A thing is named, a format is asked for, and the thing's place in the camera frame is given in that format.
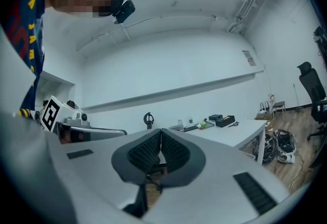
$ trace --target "chair leg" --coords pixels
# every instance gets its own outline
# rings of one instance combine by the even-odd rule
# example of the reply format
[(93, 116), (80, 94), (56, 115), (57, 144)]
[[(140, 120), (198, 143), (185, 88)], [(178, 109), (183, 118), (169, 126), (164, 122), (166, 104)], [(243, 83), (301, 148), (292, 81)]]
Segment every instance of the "chair leg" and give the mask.
[(148, 180), (149, 182), (151, 182), (152, 184), (155, 185), (156, 190), (161, 190), (161, 186), (160, 186), (158, 183), (156, 183), (156, 182), (152, 179), (152, 177), (147, 176), (147, 180)]
[(316, 133), (312, 133), (312, 134), (310, 134), (310, 135), (307, 137), (307, 140), (309, 141), (309, 140), (311, 139), (311, 137), (314, 137), (314, 136), (322, 136), (322, 135), (324, 135), (324, 134), (326, 134), (325, 131), (318, 131), (318, 132), (316, 132)]

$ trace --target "navy shirt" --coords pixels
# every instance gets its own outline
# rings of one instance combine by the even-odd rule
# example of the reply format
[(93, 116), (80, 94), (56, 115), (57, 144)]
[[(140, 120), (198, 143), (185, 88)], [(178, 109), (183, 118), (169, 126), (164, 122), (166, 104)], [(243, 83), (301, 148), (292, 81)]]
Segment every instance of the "navy shirt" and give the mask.
[(42, 16), (45, 5), (44, 0), (13, 0), (10, 6), (1, 24), (17, 54), (36, 75), (18, 112), (29, 117), (30, 110), (35, 110), (37, 83), (44, 62)]

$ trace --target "wooden floor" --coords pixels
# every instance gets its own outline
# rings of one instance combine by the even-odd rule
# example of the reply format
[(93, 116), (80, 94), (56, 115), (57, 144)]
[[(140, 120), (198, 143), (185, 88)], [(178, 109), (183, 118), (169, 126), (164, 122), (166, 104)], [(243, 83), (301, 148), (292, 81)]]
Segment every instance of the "wooden floor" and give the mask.
[[(275, 158), (272, 162), (264, 167), (275, 174), (291, 193), (310, 182), (313, 177), (313, 170), (309, 169), (309, 165), (315, 155), (316, 150), (321, 145), (321, 137), (312, 137), (307, 141), (307, 136), (317, 132), (318, 124), (311, 117), (311, 109), (305, 108), (302, 113), (295, 111), (287, 111), (283, 119), (282, 113), (278, 113), (278, 117), (273, 122), (273, 130), (284, 129), (295, 135), (297, 154), (294, 164), (284, 164)], [(252, 143), (245, 145), (242, 151), (251, 153)], [(160, 182), (162, 175), (160, 173), (151, 176), (157, 183)], [(151, 183), (147, 184), (147, 200), (148, 206), (151, 208), (160, 196), (159, 191)]]

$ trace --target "black case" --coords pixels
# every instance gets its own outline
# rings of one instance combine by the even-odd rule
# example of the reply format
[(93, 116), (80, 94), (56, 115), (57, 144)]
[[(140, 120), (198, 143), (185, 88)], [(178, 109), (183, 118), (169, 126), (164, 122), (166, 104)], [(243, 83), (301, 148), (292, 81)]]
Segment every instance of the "black case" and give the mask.
[(235, 117), (234, 116), (228, 115), (228, 117), (229, 117), (229, 119), (227, 119), (227, 120), (216, 121), (216, 126), (220, 127), (220, 128), (223, 128), (223, 127), (235, 122)]
[(218, 121), (218, 120), (221, 120), (222, 118), (223, 118), (223, 115), (217, 115), (217, 114), (209, 116), (209, 120), (211, 120), (211, 121)]

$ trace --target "wall sign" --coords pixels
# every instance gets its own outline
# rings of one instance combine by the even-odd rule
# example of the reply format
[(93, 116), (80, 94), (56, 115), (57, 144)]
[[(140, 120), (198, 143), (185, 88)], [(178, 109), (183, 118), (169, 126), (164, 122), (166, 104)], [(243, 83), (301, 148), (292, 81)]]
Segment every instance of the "wall sign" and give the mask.
[(242, 52), (244, 53), (244, 56), (246, 57), (250, 66), (255, 66), (255, 61), (253, 60), (251, 53), (248, 50), (242, 50)]

